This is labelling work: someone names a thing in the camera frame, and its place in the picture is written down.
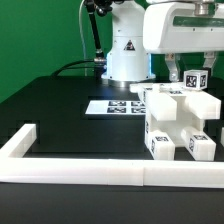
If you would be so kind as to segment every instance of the white cube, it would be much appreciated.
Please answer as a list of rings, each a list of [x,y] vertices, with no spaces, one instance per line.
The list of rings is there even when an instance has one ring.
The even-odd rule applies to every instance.
[[[184,88],[201,90],[207,88],[208,71],[189,70],[184,72]]]
[[[174,160],[175,144],[165,132],[150,132],[147,145],[155,160]]]

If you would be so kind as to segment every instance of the stacked blocks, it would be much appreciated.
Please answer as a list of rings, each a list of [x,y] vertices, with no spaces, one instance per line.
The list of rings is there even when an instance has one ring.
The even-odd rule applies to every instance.
[[[221,101],[201,90],[207,86],[204,81],[198,84],[207,77],[204,72],[196,73],[191,87],[185,82],[135,84],[131,88],[146,106],[145,145],[154,159],[173,160],[175,147],[185,147],[195,160],[214,160],[216,144],[203,128],[205,120],[219,119]],[[185,81],[194,80],[190,79],[192,73],[185,74]]]

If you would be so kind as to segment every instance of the black table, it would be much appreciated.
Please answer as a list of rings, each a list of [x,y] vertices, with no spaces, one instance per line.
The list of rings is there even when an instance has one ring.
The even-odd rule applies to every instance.
[[[223,100],[223,81],[208,92]],[[38,139],[25,157],[152,159],[144,146],[144,116],[86,115],[90,100],[138,100],[127,89],[91,77],[40,77],[0,105],[0,144],[24,123]],[[206,132],[217,142],[221,120]],[[218,143],[216,160],[223,161]],[[176,160],[192,160],[177,149]],[[174,187],[0,183],[1,223],[222,223],[224,190]]]

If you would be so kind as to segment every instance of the metal bracket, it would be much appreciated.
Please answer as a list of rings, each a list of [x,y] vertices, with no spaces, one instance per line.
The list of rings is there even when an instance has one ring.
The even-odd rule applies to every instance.
[[[180,54],[166,54],[165,62],[170,71],[169,79],[171,82],[179,81],[180,67],[178,61],[180,60]]]
[[[203,68],[210,68],[211,69],[211,75],[213,73],[213,68],[215,66],[217,56],[218,56],[217,53],[214,52],[214,51],[204,53],[205,62],[203,64]]]

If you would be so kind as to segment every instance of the label sticker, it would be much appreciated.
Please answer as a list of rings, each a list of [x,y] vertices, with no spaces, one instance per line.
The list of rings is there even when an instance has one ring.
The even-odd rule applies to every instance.
[[[132,101],[131,106],[132,107],[144,107],[145,105],[141,101]]]
[[[160,137],[160,136],[157,136],[156,140],[158,142],[168,142],[169,141],[167,137]]]
[[[206,75],[202,75],[200,81],[200,87],[206,86]]]
[[[140,101],[91,100],[86,114],[145,115],[145,106]]]
[[[133,114],[145,114],[145,107],[142,108],[131,108]]]
[[[154,142],[153,140],[152,140],[151,150],[152,150],[152,152],[154,153],[154,151],[155,151],[155,142]]]
[[[147,121],[145,122],[145,131],[149,133],[149,123]]]
[[[190,143],[189,143],[189,149],[193,152],[194,151],[194,140],[190,138]]]
[[[126,113],[126,108],[125,107],[108,107],[107,113],[124,114]]]
[[[127,45],[124,48],[125,51],[135,51],[135,47],[131,40],[128,41]]]
[[[115,107],[125,107],[126,106],[126,101],[109,101],[109,106],[115,106]]]
[[[187,75],[186,78],[187,87],[196,87],[197,86],[197,77],[192,75]]]
[[[181,91],[170,91],[171,94],[182,94]]]
[[[204,135],[194,135],[197,140],[208,140]]]

